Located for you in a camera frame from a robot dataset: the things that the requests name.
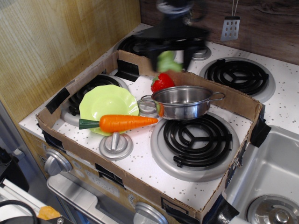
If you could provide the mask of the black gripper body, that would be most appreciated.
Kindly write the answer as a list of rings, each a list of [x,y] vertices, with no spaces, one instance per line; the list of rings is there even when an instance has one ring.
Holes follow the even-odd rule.
[[[193,55],[205,47],[208,35],[209,30],[205,28],[185,24],[182,16],[166,15],[158,25],[138,32],[136,37],[146,41],[142,50],[151,55],[172,50]]]

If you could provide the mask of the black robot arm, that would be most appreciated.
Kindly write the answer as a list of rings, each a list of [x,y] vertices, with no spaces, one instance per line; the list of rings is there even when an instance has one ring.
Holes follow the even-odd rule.
[[[183,69],[188,69],[193,55],[205,48],[209,30],[185,23],[194,5],[193,0],[158,0],[157,9],[163,13],[162,21],[135,36],[141,42],[140,51],[157,71],[158,56],[165,51],[183,52]]]

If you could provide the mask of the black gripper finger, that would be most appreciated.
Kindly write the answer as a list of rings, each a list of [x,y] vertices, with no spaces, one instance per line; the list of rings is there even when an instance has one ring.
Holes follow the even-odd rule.
[[[151,50],[149,52],[149,59],[151,61],[152,69],[157,71],[158,57],[163,53],[161,50]]]
[[[185,50],[183,50],[183,68],[184,68],[184,70],[188,69],[194,53],[195,53],[194,46],[187,47]]]

